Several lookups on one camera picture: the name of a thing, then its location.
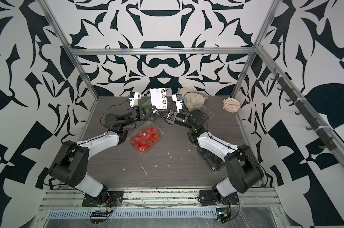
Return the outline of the white sticker sheet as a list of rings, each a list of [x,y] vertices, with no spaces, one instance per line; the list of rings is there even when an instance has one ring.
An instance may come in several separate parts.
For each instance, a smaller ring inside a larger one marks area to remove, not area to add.
[[[167,109],[167,94],[165,88],[152,88],[151,92],[151,104],[155,106],[157,110]]]

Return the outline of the strawberry clamshell box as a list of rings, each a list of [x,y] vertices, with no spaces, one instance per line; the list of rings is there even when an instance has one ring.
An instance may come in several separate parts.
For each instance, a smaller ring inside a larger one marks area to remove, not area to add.
[[[163,135],[163,131],[152,121],[142,124],[127,138],[127,142],[139,153],[148,152]]]

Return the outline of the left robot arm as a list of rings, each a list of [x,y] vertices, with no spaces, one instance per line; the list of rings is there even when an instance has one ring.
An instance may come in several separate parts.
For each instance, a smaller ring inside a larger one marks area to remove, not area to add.
[[[49,168],[48,175],[79,190],[88,198],[105,203],[109,198],[108,188],[87,173],[88,161],[96,154],[122,144],[129,132],[126,126],[145,121],[156,110],[155,106],[134,106],[123,115],[105,115],[103,126],[107,131],[88,140],[64,142]]]

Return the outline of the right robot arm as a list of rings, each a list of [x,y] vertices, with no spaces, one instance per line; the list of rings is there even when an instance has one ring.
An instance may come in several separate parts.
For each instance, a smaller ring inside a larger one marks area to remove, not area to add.
[[[191,143],[224,161],[228,176],[213,187],[218,197],[245,193],[264,177],[265,172],[250,147],[230,144],[214,136],[208,130],[208,123],[201,111],[193,110],[183,114],[169,109],[159,110],[158,115],[171,125],[189,128],[188,138]]]

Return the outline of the green and red grape box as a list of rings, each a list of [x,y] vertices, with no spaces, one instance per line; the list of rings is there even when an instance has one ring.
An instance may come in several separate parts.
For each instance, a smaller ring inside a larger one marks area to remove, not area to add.
[[[149,98],[142,106],[150,106],[152,105],[152,101],[151,99]]]

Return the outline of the cream plush toy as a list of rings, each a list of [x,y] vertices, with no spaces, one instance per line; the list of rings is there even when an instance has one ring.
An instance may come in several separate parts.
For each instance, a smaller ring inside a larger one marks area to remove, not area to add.
[[[200,109],[208,100],[207,95],[199,93],[195,87],[191,86],[180,88],[177,93],[186,98],[184,103],[189,111]]]

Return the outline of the purple grape clamshell box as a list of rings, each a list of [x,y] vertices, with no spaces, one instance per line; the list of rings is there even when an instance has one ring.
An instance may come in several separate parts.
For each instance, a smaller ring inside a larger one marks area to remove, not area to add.
[[[215,117],[215,114],[209,109],[207,108],[205,105],[203,105],[200,108],[200,111],[203,113],[203,119],[208,122],[211,119],[213,119]]]

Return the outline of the avocado clamshell box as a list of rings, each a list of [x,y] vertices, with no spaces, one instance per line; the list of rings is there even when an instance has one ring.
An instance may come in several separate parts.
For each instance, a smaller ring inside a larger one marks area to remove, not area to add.
[[[212,171],[220,172],[225,168],[225,162],[209,150],[197,147],[197,151]]]

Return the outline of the right circuit board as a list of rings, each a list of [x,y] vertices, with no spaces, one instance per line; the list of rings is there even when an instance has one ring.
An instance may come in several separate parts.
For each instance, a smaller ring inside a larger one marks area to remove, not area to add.
[[[231,211],[228,208],[218,208],[216,209],[217,221],[220,223],[226,223],[230,221]]]

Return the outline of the circuit board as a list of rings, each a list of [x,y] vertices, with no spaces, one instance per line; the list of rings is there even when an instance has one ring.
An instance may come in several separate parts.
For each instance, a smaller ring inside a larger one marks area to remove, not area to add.
[[[111,213],[106,212],[106,211],[94,211],[91,213],[89,220],[93,224],[98,224],[101,222],[106,221]]]
[[[218,208],[216,209],[217,221],[220,223],[226,223],[230,221],[231,211],[228,208]]]

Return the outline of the left circuit board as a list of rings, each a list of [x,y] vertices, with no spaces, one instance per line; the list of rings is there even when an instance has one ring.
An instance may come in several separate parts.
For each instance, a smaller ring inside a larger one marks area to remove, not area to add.
[[[111,213],[106,212],[106,211],[94,211],[91,213],[89,220],[93,224],[98,224],[101,222],[106,221]]]

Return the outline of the aluminium frame rail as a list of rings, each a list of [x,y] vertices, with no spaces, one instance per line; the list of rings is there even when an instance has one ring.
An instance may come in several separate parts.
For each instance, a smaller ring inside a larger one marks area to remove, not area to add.
[[[109,189],[124,191],[123,202],[118,207],[132,208],[172,208],[202,207],[197,198],[200,190],[209,190],[206,186],[169,188],[169,189]],[[281,201],[273,188],[253,188],[245,193],[237,193],[241,207],[281,207]],[[40,209],[95,209],[82,207],[85,195],[73,189],[47,191]]]

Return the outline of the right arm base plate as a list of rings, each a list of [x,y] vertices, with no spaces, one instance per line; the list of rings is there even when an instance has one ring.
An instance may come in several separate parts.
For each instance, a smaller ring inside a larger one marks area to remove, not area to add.
[[[198,202],[202,206],[213,206],[213,205],[222,205],[222,206],[228,206],[238,205],[238,195],[237,193],[232,193],[226,197],[221,196],[217,190],[200,190],[198,195]]]

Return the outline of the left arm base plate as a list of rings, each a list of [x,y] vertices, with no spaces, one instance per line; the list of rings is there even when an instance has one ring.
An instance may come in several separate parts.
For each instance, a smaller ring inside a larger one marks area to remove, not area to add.
[[[124,191],[103,191],[97,197],[85,195],[82,207],[118,207],[123,202]]]

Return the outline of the black wall hook rail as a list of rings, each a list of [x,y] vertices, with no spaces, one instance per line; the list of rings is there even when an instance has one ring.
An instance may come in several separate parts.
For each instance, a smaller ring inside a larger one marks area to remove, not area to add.
[[[298,90],[298,88],[291,82],[290,78],[287,75],[281,75],[274,70],[274,78],[272,80],[277,81],[281,86],[278,88],[280,91],[285,91],[288,95],[287,102],[292,103],[298,109],[298,112],[295,114],[297,116],[302,115],[307,123],[309,124],[306,127],[307,131],[314,131],[320,140],[323,143],[323,146],[320,146],[321,149],[328,149],[333,151],[337,148],[337,145],[334,141],[333,136],[330,135],[330,127],[320,119],[319,114],[312,107],[310,102],[304,98],[304,95]]]

